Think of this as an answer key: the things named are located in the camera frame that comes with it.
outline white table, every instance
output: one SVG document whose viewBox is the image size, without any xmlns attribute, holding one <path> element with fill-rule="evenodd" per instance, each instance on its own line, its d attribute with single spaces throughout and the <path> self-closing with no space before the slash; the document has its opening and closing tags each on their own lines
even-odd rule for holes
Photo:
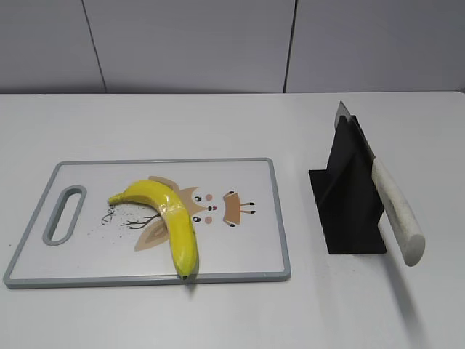
<svg viewBox="0 0 465 349">
<path fill-rule="evenodd" d="M 328 255 L 307 175 L 324 168 L 343 100 L 403 189 L 426 236 L 403 264 Z M 59 161 L 268 156 L 287 282 L 9 290 L 2 348 L 462 348 L 465 345 L 465 95 L 0 96 L 3 273 Z"/>
</svg>

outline cutting board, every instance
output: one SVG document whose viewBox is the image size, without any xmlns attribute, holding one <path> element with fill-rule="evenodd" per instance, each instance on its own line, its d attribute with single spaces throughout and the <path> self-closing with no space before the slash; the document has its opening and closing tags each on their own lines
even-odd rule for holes
<svg viewBox="0 0 465 349">
<path fill-rule="evenodd" d="M 168 231 L 154 209 L 108 205 L 136 180 L 162 182 L 185 203 L 199 253 L 198 272 L 188 280 L 174 269 Z M 290 275 L 270 159 L 77 161 L 55 167 L 4 282 L 44 288 L 284 281 Z"/>
</svg>

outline knife handle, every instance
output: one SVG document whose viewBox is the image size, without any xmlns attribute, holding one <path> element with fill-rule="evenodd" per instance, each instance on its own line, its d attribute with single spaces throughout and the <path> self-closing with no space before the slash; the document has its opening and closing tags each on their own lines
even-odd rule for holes
<svg viewBox="0 0 465 349">
<path fill-rule="evenodd" d="M 426 242 L 412 209 L 378 158 L 373 160 L 371 179 L 386 210 L 405 264 L 413 267 L 423 256 Z"/>
</svg>

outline knife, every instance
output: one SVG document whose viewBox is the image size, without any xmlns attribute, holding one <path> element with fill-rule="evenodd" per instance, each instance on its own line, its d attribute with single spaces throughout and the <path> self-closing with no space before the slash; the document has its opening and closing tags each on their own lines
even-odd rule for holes
<svg viewBox="0 0 465 349">
<path fill-rule="evenodd" d="M 415 215 L 402 191 L 387 171 L 387 168 L 379 158 L 375 157 L 357 119 L 351 117 L 343 102 L 339 103 L 334 128 L 337 128 L 341 117 L 346 118 L 349 124 L 354 124 L 362 136 L 372 163 L 371 179 L 386 210 L 389 223 L 394 231 L 405 264 L 412 267 L 420 261 L 426 245 L 424 235 L 421 232 Z"/>
</svg>

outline banana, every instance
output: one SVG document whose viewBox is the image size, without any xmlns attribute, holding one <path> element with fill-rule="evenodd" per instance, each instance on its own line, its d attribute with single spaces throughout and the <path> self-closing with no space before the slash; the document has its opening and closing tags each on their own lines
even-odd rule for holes
<svg viewBox="0 0 465 349">
<path fill-rule="evenodd" d="M 185 280 L 196 267 L 198 252 L 189 212 L 179 196 L 164 184 L 140 180 L 108 199 L 112 205 L 127 201 L 151 206 L 160 213 L 168 228 L 174 267 Z"/>
</svg>

